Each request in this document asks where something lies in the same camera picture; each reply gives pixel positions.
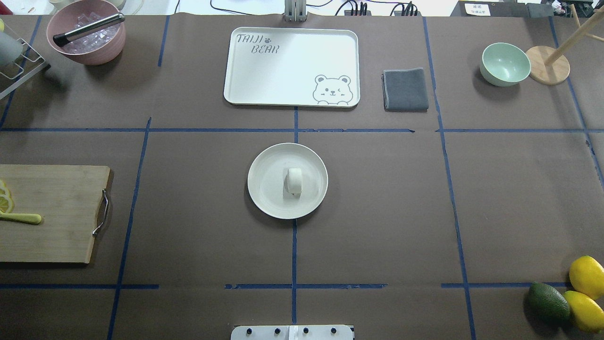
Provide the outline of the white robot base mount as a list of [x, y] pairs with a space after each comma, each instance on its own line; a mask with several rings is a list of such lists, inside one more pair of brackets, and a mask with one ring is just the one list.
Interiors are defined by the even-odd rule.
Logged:
[[354, 340], [354, 327], [344, 324], [240, 325], [231, 340]]

